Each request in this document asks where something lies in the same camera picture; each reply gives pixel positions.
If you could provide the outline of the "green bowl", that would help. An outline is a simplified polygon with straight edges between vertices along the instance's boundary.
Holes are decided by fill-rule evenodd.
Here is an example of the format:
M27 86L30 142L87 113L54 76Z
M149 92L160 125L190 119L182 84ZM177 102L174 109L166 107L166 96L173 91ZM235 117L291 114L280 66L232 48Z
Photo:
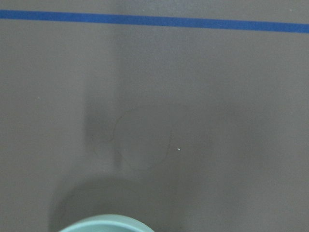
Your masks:
M107 214L77 221L61 232L153 232L150 227L131 217Z

